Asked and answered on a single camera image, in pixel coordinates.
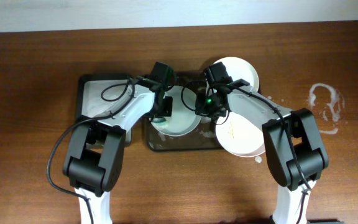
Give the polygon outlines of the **white plate lower right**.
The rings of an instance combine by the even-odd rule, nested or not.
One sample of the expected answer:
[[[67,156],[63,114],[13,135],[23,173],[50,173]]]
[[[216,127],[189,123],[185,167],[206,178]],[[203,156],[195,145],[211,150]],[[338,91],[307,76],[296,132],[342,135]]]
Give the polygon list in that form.
[[[265,152],[262,131],[239,114],[219,117],[215,134],[220,145],[235,156],[256,157]]]

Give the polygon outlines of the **cream plate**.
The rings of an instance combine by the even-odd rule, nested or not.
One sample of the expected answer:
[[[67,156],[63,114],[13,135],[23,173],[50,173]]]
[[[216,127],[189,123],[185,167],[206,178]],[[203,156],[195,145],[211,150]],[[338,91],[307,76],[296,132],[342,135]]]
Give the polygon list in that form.
[[[234,86],[234,81],[244,80],[249,83],[252,91],[260,93],[259,76],[255,68],[248,61],[239,57],[224,57],[215,61],[214,64],[220,62],[225,66],[227,74],[232,78],[232,82],[228,87]]]

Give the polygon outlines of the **green yellow sponge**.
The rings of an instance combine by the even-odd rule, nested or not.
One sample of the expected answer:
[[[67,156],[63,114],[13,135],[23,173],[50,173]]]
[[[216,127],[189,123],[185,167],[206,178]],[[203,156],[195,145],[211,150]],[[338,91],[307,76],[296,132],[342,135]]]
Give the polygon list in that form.
[[[154,124],[154,125],[166,125],[167,124],[167,120],[165,117],[154,117],[152,120],[151,120],[151,123]]]

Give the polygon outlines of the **black soapy water tray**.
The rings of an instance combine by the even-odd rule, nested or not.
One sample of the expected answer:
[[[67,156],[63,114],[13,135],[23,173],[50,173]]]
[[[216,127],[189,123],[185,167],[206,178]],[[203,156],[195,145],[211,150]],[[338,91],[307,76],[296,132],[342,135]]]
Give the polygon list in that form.
[[[75,122],[107,116],[119,109],[132,94],[132,85],[128,84],[129,75],[125,73],[88,74],[80,77],[76,96]],[[110,126],[100,121],[86,123],[90,125],[85,143],[88,148],[103,148]],[[83,140],[76,139],[72,132],[69,146],[75,146]]]

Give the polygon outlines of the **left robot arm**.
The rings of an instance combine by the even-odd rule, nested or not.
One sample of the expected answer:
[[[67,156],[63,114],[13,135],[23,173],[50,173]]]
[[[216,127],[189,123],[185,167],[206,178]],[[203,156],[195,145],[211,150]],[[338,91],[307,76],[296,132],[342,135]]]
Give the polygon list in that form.
[[[111,223],[110,192],[122,170],[128,132],[143,116],[169,116],[164,97],[170,75],[83,75],[79,79],[75,123],[63,174],[80,201],[82,223]]]

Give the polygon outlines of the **dark brown serving tray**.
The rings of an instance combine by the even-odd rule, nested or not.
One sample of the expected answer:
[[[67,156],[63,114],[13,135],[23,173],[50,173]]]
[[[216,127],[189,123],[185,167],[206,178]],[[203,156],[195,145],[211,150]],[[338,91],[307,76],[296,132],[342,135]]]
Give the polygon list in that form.
[[[177,72],[177,84],[183,86],[193,80],[201,80],[201,71]],[[191,90],[206,91],[206,84],[194,83],[187,86]],[[148,118],[142,120],[142,134],[145,145],[153,152],[212,151],[223,150],[215,135],[215,126],[206,117],[201,117],[199,125],[183,136],[167,136],[158,132]]]

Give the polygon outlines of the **pale blue plate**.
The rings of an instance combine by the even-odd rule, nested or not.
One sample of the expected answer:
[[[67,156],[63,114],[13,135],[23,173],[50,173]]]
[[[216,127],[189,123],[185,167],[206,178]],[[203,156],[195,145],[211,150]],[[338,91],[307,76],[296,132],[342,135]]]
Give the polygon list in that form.
[[[160,133],[168,136],[182,136],[194,130],[201,121],[201,116],[196,115],[194,111],[189,110],[182,102],[190,107],[195,107],[196,94],[185,88],[183,98],[181,98],[182,86],[174,86],[171,90],[165,93],[165,96],[173,98],[173,108],[171,117],[165,117],[166,125],[151,125]]]

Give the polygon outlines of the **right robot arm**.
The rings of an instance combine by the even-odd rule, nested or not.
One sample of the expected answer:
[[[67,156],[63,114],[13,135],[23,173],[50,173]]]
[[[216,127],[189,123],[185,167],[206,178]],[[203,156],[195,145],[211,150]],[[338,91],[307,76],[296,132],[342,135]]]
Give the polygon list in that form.
[[[195,113],[215,118],[236,113],[261,130],[268,169],[278,184],[271,223],[307,223],[311,191],[328,167],[328,153],[312,112],[292,110],[262,96],[245,80],[211,82],[199,93]]]

